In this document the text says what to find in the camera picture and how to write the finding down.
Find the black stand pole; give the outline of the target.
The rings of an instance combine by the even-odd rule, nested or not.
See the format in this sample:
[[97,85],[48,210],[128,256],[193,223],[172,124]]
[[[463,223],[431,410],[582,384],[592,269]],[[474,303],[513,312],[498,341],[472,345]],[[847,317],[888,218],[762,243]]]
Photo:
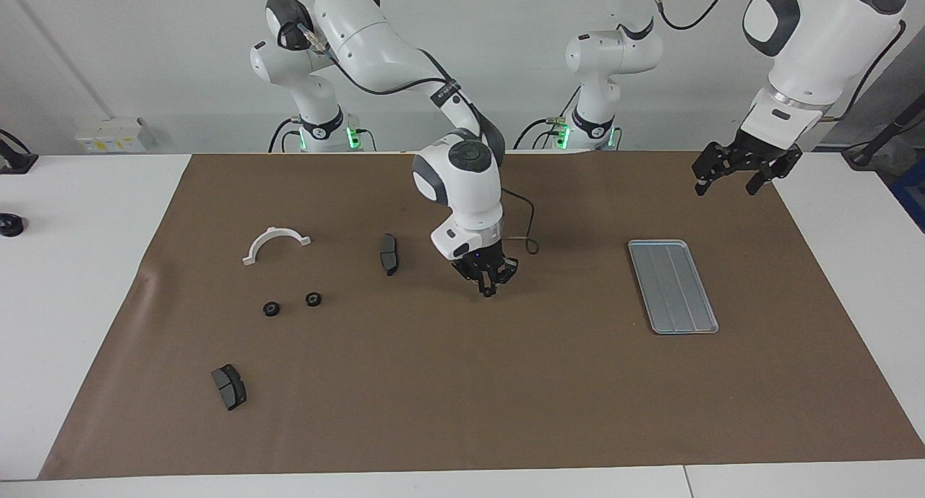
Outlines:
[[909,106],[906,106],[885,129],[881,130],[872,139],[860,142],[857,145],[849,145],[843,149],[842,158],[853,169],[862,170],[870,164],[876,152],[879,152],[886,143],[898,135],[915,129],[922,122],[925,122],[925,92],[922,92]]

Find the blue crate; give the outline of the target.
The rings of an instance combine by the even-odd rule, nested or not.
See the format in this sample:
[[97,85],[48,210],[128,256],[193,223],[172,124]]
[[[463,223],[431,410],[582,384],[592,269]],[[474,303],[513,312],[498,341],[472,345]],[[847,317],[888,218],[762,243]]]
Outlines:
[[889,185],[906,214],[925,233],[925,158]]

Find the white semicircular bracket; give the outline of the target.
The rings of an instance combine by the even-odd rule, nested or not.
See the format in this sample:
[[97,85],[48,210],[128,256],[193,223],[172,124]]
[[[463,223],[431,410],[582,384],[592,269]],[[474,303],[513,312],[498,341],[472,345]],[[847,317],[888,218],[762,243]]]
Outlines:
[[247,254],[241,259],[241,263],[243,265],[254,265],[257,263],[257,258],[261,248],[263,248],[267,242],[280,238],[292,239],[297,241],[301,246],[307,246],[313,242],[309,236],[303,235],[300,232],[295,231],[295,229],[270,227],[265,229],[263,233],[259,234],[251,242]]

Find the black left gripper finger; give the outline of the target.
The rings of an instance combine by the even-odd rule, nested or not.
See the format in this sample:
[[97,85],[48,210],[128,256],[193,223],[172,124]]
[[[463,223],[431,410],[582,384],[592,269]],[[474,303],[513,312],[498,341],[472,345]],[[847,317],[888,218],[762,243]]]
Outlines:
[[764,185],[773,179],[786,178],[796,164],[795,158],[778,158],[773,163],[761,164],[757,172],[746,184],[747,194],[754,196]]
[[729,175],[728,151],[721,145],[708,145],[694,160],[692,172],[697,179],[694,190],[698,197],[707,194],[714,181]]

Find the white wall socket box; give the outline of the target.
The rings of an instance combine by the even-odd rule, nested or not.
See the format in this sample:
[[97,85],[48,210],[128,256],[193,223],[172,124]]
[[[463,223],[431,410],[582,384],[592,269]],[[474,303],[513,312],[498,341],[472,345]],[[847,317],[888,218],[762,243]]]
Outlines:
[[148,153],[155,140],[139,117],[83,119],[74,142],[86,153]]

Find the black table clamp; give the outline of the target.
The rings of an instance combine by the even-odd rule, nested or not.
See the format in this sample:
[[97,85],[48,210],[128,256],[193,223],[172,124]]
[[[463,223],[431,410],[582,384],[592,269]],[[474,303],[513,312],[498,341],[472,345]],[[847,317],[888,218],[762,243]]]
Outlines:
[[26,174],[38,158],[19,138],[0,128],[0,175]]

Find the short dark brake pad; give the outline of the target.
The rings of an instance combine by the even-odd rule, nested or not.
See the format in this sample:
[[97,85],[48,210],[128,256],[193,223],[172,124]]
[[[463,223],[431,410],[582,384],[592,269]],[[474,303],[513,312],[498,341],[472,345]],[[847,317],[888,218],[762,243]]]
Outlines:
[[232,365],[224,365],[211,371],[214,382],[223,405],[228,411],[233,411],[247,400],[246,386],[240,372]]

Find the silver metal tray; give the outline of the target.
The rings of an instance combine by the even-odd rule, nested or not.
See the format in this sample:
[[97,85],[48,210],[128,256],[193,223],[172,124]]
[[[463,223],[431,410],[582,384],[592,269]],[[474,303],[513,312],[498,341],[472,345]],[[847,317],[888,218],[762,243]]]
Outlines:
[[700,335],[719,331],[685,241],[631,240],[627,248],[654,333]]

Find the brown table mat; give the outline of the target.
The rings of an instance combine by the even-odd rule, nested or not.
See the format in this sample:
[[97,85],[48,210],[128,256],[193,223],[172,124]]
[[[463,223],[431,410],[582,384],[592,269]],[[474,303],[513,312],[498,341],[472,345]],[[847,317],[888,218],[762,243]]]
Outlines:
[[[507,158],[541,251],[486,299],[410,156],[195,156],[40,478],[925,458],[776,189],[698,197],[693,160]],[[243,265],[270,227],[311,244]],[[688,244],[717,333],[651,330],[631,240]]]

